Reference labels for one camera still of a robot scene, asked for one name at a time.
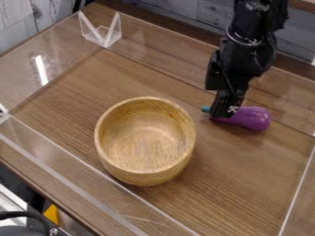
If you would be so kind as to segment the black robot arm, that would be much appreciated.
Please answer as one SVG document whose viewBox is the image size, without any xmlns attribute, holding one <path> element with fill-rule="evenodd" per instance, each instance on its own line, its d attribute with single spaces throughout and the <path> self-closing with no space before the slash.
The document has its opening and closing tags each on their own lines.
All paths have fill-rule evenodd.
<svg viewBox="0 0 315 236">
<path fill-rule="evenodd" d="M 212 53 L 206 89 L 216 92 L 212 118 L 231 118 L 244 102 L 250 82 L 276 59 L 275 32 L 288 19 L 288 0 L 234 0 L 234 16 Z"/>
</svg>

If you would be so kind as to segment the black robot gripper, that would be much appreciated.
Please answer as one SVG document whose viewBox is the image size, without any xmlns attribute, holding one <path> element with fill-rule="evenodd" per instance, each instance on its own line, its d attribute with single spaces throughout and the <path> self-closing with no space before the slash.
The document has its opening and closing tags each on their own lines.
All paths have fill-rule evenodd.
<svg viewBox="0 0 315 236">
<path fill-rule="evenodd" d="M 231 118 L 242 107 L 244 90 L 276 59 L 276 36 L 267 32 L 259 40 L 248 40 L 228 30 L 220 47 L 212 53 L 206 74 L 206 89 L 219 90 L 211 106 L 212 118 Z"/>
</svg>

